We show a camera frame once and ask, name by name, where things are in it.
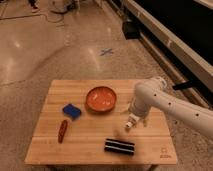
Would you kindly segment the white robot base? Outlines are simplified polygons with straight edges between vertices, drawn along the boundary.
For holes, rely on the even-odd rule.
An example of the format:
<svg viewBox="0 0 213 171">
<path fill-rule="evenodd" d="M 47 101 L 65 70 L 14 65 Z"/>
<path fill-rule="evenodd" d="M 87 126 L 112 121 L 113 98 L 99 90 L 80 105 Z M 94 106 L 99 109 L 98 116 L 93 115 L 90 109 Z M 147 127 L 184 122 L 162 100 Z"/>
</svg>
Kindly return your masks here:
<svg viewBox="0 0 213 171">
<path fill-rule="evenodd" d="M 48 9 L 53 13 L 64 14 L 72 7 L 80 8 L 80 0 L 48 0 Z"/>
</svg>

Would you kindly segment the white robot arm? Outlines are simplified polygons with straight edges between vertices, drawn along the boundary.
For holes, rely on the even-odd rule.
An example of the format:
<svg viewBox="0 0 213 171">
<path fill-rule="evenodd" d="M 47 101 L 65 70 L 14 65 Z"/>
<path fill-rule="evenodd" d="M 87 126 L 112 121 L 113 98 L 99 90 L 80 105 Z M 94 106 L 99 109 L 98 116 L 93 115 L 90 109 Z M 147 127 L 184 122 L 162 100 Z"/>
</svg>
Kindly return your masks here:
<svg viewBox="0 0 213 171">
<path fill-rule="evenodd" d="M 146 118 L 150 109 L 155 107 L 213 141 L 213 111 L 167 94 L 166 86 L 162 77 L 152 77 L 136 83 L 129 106 L 131 116 L 136 120 Z"/>
</svg>

